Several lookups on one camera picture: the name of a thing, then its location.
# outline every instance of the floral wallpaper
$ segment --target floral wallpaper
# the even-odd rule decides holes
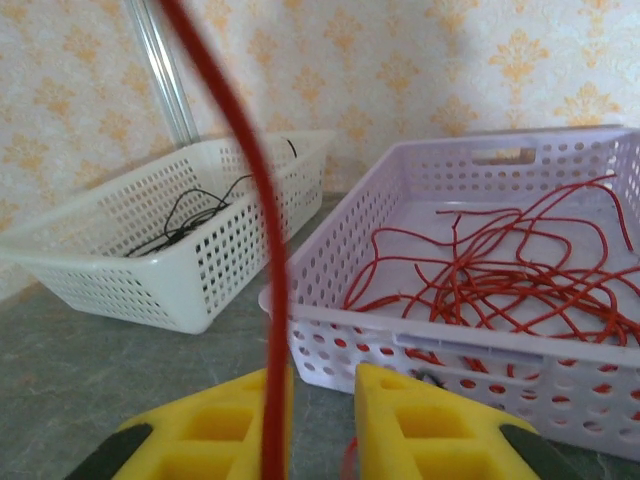
[[[327,186],[393,142],[640,126],[637,0],[190,0],[261,128],[332,128]],[[192,69],[201,132],[219,135]]]
[[[0,2],[0,231],[170,147],[123,5]],[[0,262],[0,300],[30,281]]]

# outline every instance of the lavender plastic basket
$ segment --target lavender plastic basket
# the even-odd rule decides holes
[[[592,128],[394,145],[290,260],[289,345],[300,376],[312,385],[353,392],[358,363],[406,374],[428,369],[447,389],[518,415],[548,438],[640,460],[637,344],[593,345],[428,323],[419,311],[402,320],[397,307],[368,314],[340,309],[355,275],[373,258],[370,236],[376,228],[402,227],[450,240],[451,218],[435,214],[442,207],[528,206],[558,185],[614,172],[617,177],[606,186],[620,198],[629,234],[639,245],[640,130]],[[605,269],[638,263],[638,256],[624,248],[615,210],[603,192],[582,191],[553,213],[588,218],[605,230],[612,246]],[[466,225],[474,228],[473,222]],[[564,228],[576,247],[575,265],[595,263],[597,239],[579,228]],[[381,251],[442,255],[435,247],[425,252],[424,243],[390,242],[380,236]],[[543,241],[531,245],[532,258],[552,255]],[[640,283],[639,275],[627,278]],[[406,266],[389,267],[363,303],[388,293],[390,284],[415,292],[415,282],[420,280]],[[260,294],[266,311],[269,300],[267,287]],[[618,292],[618,301],[631,318],[640,307],[626,290]],[[579,315],[573,320],[583,327],[594,322]],[[559,325],[551,321],[544,328],[541,333],[553,333]],[[447,366],[410,358],[406,347],[435,352]],[[471,371],[465,356],[481,359],[489,373]],[[515,378],[505,374],[509,364],[515,365]]]

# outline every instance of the gray countertop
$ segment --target gray countertop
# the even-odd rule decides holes
[[[290,251],[340,198],[325,196]],[[265,282],[199,336],[75,312],[44,290],[0,307],[0,478],[62,478],[124,420],[264,367]],[[296,378],[290,478],[337,479],[353,435],[352,397]],[[640,464],[558,448],[585,478],[640,478]]]

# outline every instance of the white plastic basket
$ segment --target white plastic basket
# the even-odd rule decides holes
[[[282,132],[262,138],[286,237],[320,208],[333,135]],[[239,182],[228,197],[231,206],[175,245],[124,257],[163,232],[182,192],[196,187],[222,197],[246,173],[234,140],[197,143],[5,232],[0,254],[76,310],[200,333],[268,260],[264,214],[252,181]],[[190,194],[178,203],[170,227],[216,205],[207,196]]]
[[[520,154],[517,161],[500,160],[501,154],[513,149]],[[370,235],[374,229],[408,228],[450,240],[451,218],[435,215],[445,204],[451,208],[455,202],[461,209],[528,206],[557,184],[612,172],[618,176],[608,186],[623,203],[627,227],[637,246],[638,130],[514,133],[393,146],[290,259],[293,311],[289,345],[300,376],[313,385],[352,392],[358,363],[374,363],[410,375],[426,369],[447,389],[519,415],[548,438],[640,460],[637,344],[622,348],[471,329],[429,323],[424,320],[426,315],[401,320],[394,307],[371,313],[340,310],[355,275],[373,258]],[[586,217],[604,227],[615,250],[605,269],[616,271],[637,264],[638,256],[623,246],[615,210],[605,194],[583,192],[566,202],[557,207],[558,215]],[[577,232],[564,233],[581,242],[577,261],[594,263],[593,250],[599,244],[577,238]],[[425,253],[424,243],[415,247],[408,240],[402,245],[392,245],[392,241],[398,240],[380,236],[380,250],[400,249],[408,256],[418,256],[412,248],[421,248],[421,256],[438,256],[435,251]],[[549,254],[544,245],[537,250],[533,247],[533,256]],[[628,278],[640,283],[637,274]],[[361,303],[389,294],[389,285],[415,292],[419,288],[405,287],[407,282],[419,281],[415,274],[389,267],[374,280],[368,298]],[[260,296],[265,310],[269,310],[268,292],[266,288]],[[637,318],[640,299],[621,295],[619,302],[621,311]],[[446,366],[410,358],[406,347],[436,352]],[[489,373],[471,371],[461,361],[465,356],[481,359],[490,366]],[[519,373],[515,378],[505,373],[509,364],[516,365]],[[528,379],[533,372],[538,373],[537,378]]]

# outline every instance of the wall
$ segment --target wall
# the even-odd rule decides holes
[[[393,142],[640,125],[637,0],[191,0],[260,127],[332,128],[327,186]],[[225,130],[189,66],[201,132]]]
[[[170,146],[123,4],[0,3],[0,231]],[[0,263],[0,300],[30,281]]]

